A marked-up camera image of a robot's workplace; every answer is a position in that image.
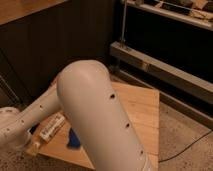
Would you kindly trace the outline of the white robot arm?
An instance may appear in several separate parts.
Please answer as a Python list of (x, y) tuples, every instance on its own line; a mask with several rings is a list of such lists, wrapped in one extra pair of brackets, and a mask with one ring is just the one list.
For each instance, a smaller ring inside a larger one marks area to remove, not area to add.
[(0, 147), (63, 111), (96, 171), (154, 171), (141, 140), (99, 61), (67, 65), (57, 82), (16, 116), (0, 121)]

